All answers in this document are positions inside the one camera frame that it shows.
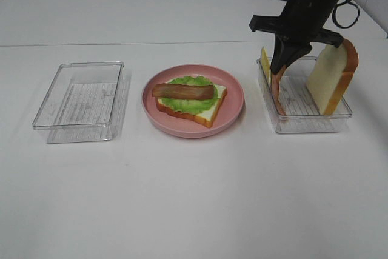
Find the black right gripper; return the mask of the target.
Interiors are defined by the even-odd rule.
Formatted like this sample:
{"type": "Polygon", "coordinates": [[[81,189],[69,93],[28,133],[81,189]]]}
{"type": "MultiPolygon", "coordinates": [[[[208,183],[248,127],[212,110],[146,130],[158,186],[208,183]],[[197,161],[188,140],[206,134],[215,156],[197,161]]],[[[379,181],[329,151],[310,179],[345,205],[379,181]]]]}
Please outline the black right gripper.
{"type": "Polygon", "coordinates": [[[251,31],[275,34],[270,65],[272,74],[279,74],[312,50],[310,42],[339,47],[343,37],[323,27],[335,4],[322,0],[289,0],[279,16],[251,18],[251,31]]]}

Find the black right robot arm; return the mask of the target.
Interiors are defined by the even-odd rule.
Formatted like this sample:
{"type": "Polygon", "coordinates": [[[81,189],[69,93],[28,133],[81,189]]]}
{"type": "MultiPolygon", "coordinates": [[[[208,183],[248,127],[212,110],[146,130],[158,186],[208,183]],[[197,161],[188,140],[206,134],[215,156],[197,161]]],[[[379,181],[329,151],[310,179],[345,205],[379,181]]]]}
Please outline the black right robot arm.
{"type": "Polygon", "coordinates": [[[338,48],[343,37],[323,27],[339,0],[287,0],[279,16],[252,16],[251,31],[275,35],[270,66],[276,75],[283,67],[308,54],[311,43],[320,42],[338,48]]]}

